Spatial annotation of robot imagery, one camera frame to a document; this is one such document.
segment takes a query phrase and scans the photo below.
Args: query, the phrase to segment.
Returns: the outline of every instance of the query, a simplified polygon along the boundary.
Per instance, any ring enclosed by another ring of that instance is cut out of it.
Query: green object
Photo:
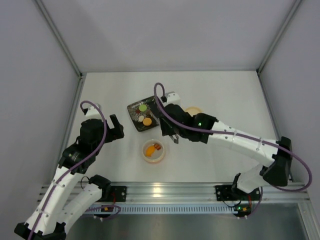
[[[141,112],[145,112],[145,111],[147,110],[147,106],[146,106],[145,104],[141,104],[141,105],[139,106],[139,110],[140,110]]]

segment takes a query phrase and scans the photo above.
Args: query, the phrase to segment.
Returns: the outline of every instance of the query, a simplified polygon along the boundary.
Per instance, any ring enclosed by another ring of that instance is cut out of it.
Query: gray floor
[[[248,220],[231,215],[119,215],[79,219],[67,240],[307,240],[296,205],[261,205]]]

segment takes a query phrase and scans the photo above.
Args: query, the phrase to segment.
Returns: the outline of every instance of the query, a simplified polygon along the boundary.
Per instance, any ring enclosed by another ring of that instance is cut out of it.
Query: perforated metal strip
[[[221,204],[117,204],[121,207],[119,214],[232,214],[233,208]],[[94,204],[92,208],[101,207]],[[85,214],[115,214],[113,212],[101,212],[101,209],[86,212]]]

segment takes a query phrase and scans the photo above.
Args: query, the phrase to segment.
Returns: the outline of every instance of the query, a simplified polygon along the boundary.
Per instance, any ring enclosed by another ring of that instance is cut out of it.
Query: white tabletop
[[[127,106],[153,95],[156,82],[166,92],[181,97],[181,107],[199,107],[204,113],[239,130],[274,139],[275,133],[264,95],[255,71],[109,72],[88,73],[80,100],[101,105],[109,115],[116,114],[124,126],[124,138],[103,146],[86,175],[101,175],[114,182],[232,182],[234,176],[258,164],[255,160],[222,147],[190,142],[180,138],[174,144],[162,137],[160,127],[138,132]],[[85,120],[78,108],[69,145],[80,133]],[[143,160],[142,144],[150,139],[164,143],[163,161]]]

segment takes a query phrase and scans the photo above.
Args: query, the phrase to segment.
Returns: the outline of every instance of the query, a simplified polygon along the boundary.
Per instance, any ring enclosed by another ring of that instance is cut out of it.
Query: orange object
[[[145,156],[150,158],[152,154],[154,154],[155,150],[156,150],[155,146],[148,147],[145,151]]]
[[[154,144],[153,146],[154,146],[155,149],[157,149],[158,151],[161,149],[161,146],[160,146],[158,143]]]
[[[143,119],[143,125],[150,126],[151,124],[152,124],[151,118],[146,117],[145,119]]]

